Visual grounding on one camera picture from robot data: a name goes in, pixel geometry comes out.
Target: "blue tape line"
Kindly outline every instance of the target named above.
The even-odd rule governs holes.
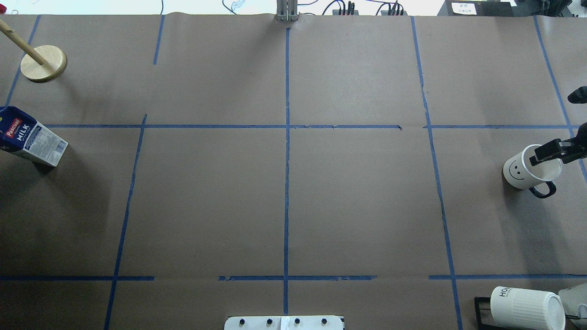
[[[349,275],[349,276],[290,276],[291,281],[371,281],[377,278],[375,275]]]
[[[35,36],[35,32],[37,29],[37,26],[39,26],[39,22],[41,21],[41,16],[37,15],[37,19],[35,21],[35,25],[33,26],[33,29],[31,31],[31,35],[29,36],[29,45],[33,42],[33,38]],[[8,92],[8,97],[6,98],[6,103],[4,104],[4,106],[9,106],[10,105],[10,100],[12,99],[12,94],[14,93],[14,89],[16,88],[16,83],[18,82],[18,77],[21,76],[21,67],[19,65],[19,67],[16,69],[16,75],[14,76],[14,80],[12,81],[12,86],[10,87],[10,92]]]
[[[285,29],[285,212],[284,212],[284,315],[289,314],[289,30]]]
[[[416,21],[411,16],[411,29],[414,36],[414,47],[416,49],[416,60],[418,63],[418,74],[420,75],[420,87],[422,89],[422,101],[424,103],[424,109],[426,111],[426,123],[428,127],[428,138],[430,141],[430,151],[432,152],[432,164],[434,165],[434,176],[436,177],[436,190],[438,192],[438,198],[440,199],[440,209],[442,211],[442,222],[444,227],[444,243],[446,245],[446,254],[448,258],[448,268],[450,270],[451,282],[453,286],[453,298],[454,298],[454,309],[457,314],[457,325],[458,330],[463,330],[463,320],[461,318],[461,307],[458,301],[457,281],[454,276],[454,265],[453,265],[453,253],[450,248],[450,237],[448,235],[448,225],[446,222],[446,212],[444,209],[444,199],[442,195],[442,187],[440,185],[440,175],[438,173],[438,162],[436,160],[436,151],[434,149],[434,137],[432,135],[430,112],[428,110],[428,101],[426,100],[426,93],[424,92],[424,74],[422,71],[422,62],[420,59],[420,48],[418,47],[418,37],[416,34]]]
[[[143,144],[143,135],[145,132],[145,122],[147,115],[144,115],[141,124],[141,133],[139,134],[139,142],[137,144],[137,153],[134,157],[133,175],[130,179],[129,196],[126,200],[126,210],[124,212],[124,221],[122,222],[122,232],[120,233],[120,242],[118,245],[118,254],[116,255],[116,264],[114,265],[114,276],[112,278],[112,287],[110,289],[110,299],[108,300],[108,309],[106,311],[106,321],[104,322],[104,330],[110,326],[110,316],[112,315],[112,305],[114,304],[114,294],[116,293],[116,281],[118,281],[118,271],[120,269],[120,260],[122,259],[122,249],[124,247],[124,238],[126,236],[126,227],[129,222],[130,202],[133,199],[134,181],[137,176],[137,164],[139,163],[139,155],[141,153],[141,145]]]
[[[554,87],[554,91],[556,92],[556,98],[558,99],[558,104],[561,106],[562,115],[565,118],[566,126],[569,130],[569,135],[571,137],[575,137],[575,133],[573,132],[574,126],[571,126],[571,121],[569,120],[569,116],[566,113],[565,104],[562,101],[561,91],[558,89],[558,84],[556,83],[556,79],[554,78],[554,73],[552,72],[552,68],[550,65],[550,60],[548,59],[548,54],[546,53],[546,48],[544,48],[544,42],[542,41],[542,33],[540,32],[540,26],[538,24],[538,17],[534,15],[534,27],[536,28],[536,35],[538,35],[538,42],[540,43],[540,48],[542,49],[542,55],[544,56],[544,61],[546,62],[546,68],[548,69],[548,73],[550,74],[552,85]],[[587,170],[585,170],[585,163],[583,160],[579,160],[579,166],[581,167],[581,172],[583,172],[583,179],[585,179],[585,183],[587,183]]]
[[[456,275],[457,280],[539,280],[539,279],[583,279],[583,274],[486,274],[486,275]],[[433,281],[447,281],[452,277],[449,275],[431,275],[428,277]]]
[[[139,129],[140,124],[46,124],[50,129]],[[426,125],[432,129],[567,129],[566,125]],[[286,129],[286,125],[147,124],[146,129]],[[290,125],[290,129],[399,129],[399,125]]]
[[[112,281],[112,276],[0,276],[0,281]],[[124,276],[119,281],[154,281],[154,276]]]
[[[371,281],[377,278],[375,275],[289,275],[288,281]],[[219,276],[219,281],[283,281],[283,276]]]
[[[153,58],[153,65],[157,65],[157,58],[159,57],[159,47],[161,46],[161,36],[163,35],[163,23],[165,23],[165,15],[161,15],[161,23],[159,24],[159,36],[157,37],[157,46],[155,47],[155,57]]]
[[[48,129],[139,129],[138,124],[47,124]]]
[[[283,276],[219,276],[219,281],[283,281]]]
[[[292,125],[293,129],[399,129],[399,125]]]
[[[566,129],[566,125],[427,125],[432,129]]]
[[[148,129],[284,129],[285,125],[149,124]]]
[[[548,55],[546,54],[546,48],[544,48],[544,43],[542,42],[542,33],[540,33],[540,27],[538,26],[538,18],[534,15],[534,27],[536,28],[536,34],[538,35],[538,43],[540,43],[540,48],[542,49],[542,55],[544,56],[544,61],[546,62],[546,68],[548,69],[548,73],[550,74],[552,85],[554,86],[554,91],[556,92],[556,98],[558,99],[558,104],[561,106],[562,115],[565,118],[566,126],[569,128],[569,133],[571,137],[573,136],[573,131],[571,130],[571,122],[569,121],[569,116],[566,115],[566,109],[564,103],[562,103],[561,93],[558,89],[558,84],[556,83],[556,79],[554,78],[554,73],[552,73],[552,68],[550,65],[550,60],[548,60]]]

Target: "black mug handle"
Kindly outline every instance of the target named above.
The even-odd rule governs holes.
[[[542,194],[540,191],[538,191],[536,189],[536,187],[530,188],[530,191],[532,192],[532,194],[534,194],[534,196],[536,196],[538,198],[547,198],[547,197],[554,195],[554,193],[556,193],[556,186],[554,185],[554,182],[546,181],[545,183],[548,186],[548,188],[550,189],[548,194]]]

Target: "milk carton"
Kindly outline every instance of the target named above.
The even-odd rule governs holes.
[[[17,107],[0,107],[0,149],[57,166],[68,143]]]

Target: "cable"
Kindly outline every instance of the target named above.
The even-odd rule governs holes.
[[[231,12],[231,13],[233,13],[234,15],[237,15],[237,13],[235,13],[234,11],[232,11],[232,9],[230,9],[229,7],[227,7],[227,6],[224,4],[224,0],[222,0],[222,6],[224,6],[224,8],[226,8],[228,11],[230,11],[230,12]]]
[[[346,11],[346,4],[343,0],[334,0],[331,3],[328,4],[328,6],[326,6],[326,8],[324,8],[324,11],[322,12],[322,15],[324,15],[326,13],[326,11],[328,10],[328,7],[332,6],[332,4],[334,4],[335,2],[338,2],[338,5],[340,6],[340,3],[342,2],[342,11]]]
[[[377,12],[375,13],[375,16],[379,15],[379,12],[381,11],[381,8],[383,8],[383,6],[385,5],[390,5],[388,2],[384,2],[379,6],[379,9],[377,9]]]

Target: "white cup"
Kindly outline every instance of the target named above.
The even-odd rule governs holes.
[[[560,290],[558,295],[568,315],[587,318],[587,283]],[[587,329],[587,319],[572,319],[571,322],[581,330]]]
[[[534,150],[539,146],[541,145],[531,144],[522,152],[508,159],[504,164],[503,173],[506,181],[512,186],[518,189],[530,189],[534,196],[547,198],[556,192],[556,186],[552,181],[561,175],[562,161],[553,159],[532,166],[530,157],[535,155]],[[542,194],[535,188],[541,183],[547,184],[548,194]]]
[[[536,330],[565,328],[565,310],[560,297],[552,292],[496,287],[490,304],[497,326]]]

